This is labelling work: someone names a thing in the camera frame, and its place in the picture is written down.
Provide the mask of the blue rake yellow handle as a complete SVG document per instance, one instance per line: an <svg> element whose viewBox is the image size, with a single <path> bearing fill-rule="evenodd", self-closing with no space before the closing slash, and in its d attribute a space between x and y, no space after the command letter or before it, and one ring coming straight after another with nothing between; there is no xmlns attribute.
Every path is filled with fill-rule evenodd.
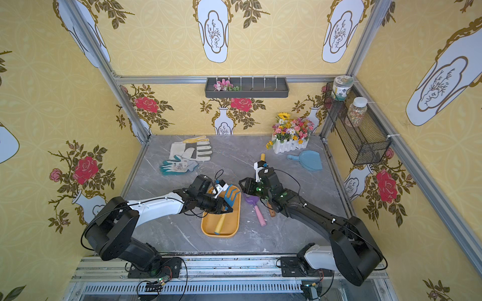
<svg viewBox="0 0 482 301"><path fill-rule="evenodd" d="M227 212L227 213L221 214L221 217L220 217L220 219L219 219L219 221L216 225L215 231L214 231L214 233L216 235L222 234L223 226L224 226L225 220L226 220L226 215L228 213L233 212L232 207L235 204L236 198L238 197L239 194L240 194L240 190L232 184L225 184L220 189L220 191L216 194L216 197L219 197L220 195L222 195L224 203L221 207L221 211Z"/></svg>

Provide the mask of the yellow plastic storage tray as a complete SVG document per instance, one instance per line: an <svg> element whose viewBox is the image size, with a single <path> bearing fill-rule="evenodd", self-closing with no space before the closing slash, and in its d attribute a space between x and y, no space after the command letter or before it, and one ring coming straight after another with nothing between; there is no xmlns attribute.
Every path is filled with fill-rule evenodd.
<svg viewBox="0 0 482 301"><path fill-rule="evenodd" d="M208 237L231 238L238 232L242 192L234 185L226 184L225 187L217 197L223 201L223 210L228 209L225 205L227 202L233 211L226 214L207 214L202 219L202 231Z"/></svg>

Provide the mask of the purple rake pink handle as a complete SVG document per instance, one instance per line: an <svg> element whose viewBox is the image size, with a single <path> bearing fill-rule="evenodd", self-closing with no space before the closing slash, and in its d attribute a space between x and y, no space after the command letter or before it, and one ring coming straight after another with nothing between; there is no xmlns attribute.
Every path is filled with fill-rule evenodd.
<svg viewBox="0 0 482 301"><path fill-rule="evenodd" d="M258 196L254 196L254 195L250 195L250 194L246 194L246 193L244 194L244 198L245 198L246 202L248 204L250 204L253 207L253 209L255 210L257 219L258 219L261 227L265 227L267 223L266 223L266 221L265 221L265 219L264 219L264 217L263 217L263 215L262 215L262 213L261 213L261 211L260 211L260 209L257 205L257 203L260 201L260 198Z"/></svg>

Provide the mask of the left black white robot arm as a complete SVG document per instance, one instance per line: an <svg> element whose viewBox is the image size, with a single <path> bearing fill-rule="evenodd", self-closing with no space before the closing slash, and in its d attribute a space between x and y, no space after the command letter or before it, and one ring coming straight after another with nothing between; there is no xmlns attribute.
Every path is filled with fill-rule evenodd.
<svg viewBox="0 0 482 301"><path fill-rule="evenodd" d="M82 238L102 260L120 258L140 272L154 276L163 268L162 257L153 246L133 238L136 227L195 208L223 218L234 211L235 201L240 196L238 187L199 175L188 188L162 196L137 201L115 197L88 224Z"/></svg>

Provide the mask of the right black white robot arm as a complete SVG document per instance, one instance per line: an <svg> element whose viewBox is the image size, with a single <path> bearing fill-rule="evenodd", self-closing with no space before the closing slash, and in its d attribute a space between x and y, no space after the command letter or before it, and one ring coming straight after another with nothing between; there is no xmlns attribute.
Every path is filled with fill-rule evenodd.
<svg viewBox="0 0 482 301"><path fill-rule="evenodd" d="M356 286L375 271L384 256L364 222L331 214L306 201L299 193L284 188L274 168L263 168L255 178L239 181L246 194L266 199L276 213L295 219L330 242L337 271Z"/></svg>

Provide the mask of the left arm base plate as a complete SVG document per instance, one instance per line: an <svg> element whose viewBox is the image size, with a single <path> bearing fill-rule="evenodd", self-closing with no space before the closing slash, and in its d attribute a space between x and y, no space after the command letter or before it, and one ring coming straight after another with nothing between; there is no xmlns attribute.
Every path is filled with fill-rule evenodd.
<svg viewBox="0 0 482 301"><path fill-rule="evenodd" d="M183 268L183 261L180 257L161 258L154 263L153 268L143 272L132 265L128 272L129 279L154 279L167 276L169 279L178 278Z"/></svg>

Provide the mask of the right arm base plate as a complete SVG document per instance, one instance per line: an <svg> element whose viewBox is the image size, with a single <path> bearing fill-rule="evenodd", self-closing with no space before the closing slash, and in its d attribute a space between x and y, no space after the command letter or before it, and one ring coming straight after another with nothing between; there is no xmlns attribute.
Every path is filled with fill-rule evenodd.
<svg viewBox="0 0 482 301"><path fill-rule="evenodd" d="M281 257L277 260L276 267L281 269L283 277L332 277L334 275L332 270L313 269L298 257Z"/></svg>

